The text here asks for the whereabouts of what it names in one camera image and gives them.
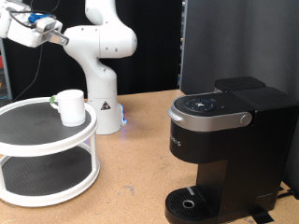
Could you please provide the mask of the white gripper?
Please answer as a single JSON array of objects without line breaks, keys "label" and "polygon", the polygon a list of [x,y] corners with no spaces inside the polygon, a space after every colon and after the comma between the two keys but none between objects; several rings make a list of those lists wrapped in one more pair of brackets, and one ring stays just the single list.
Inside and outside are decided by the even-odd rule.
[{"label": "white gripper", "polygon": [[17,11],[11,9],[9,12],[10,25],[7,38],[30,48],[36,48],[47,42],[66,46],[69,38],[57,30],[52,30],[52,16],[34,11]]}]

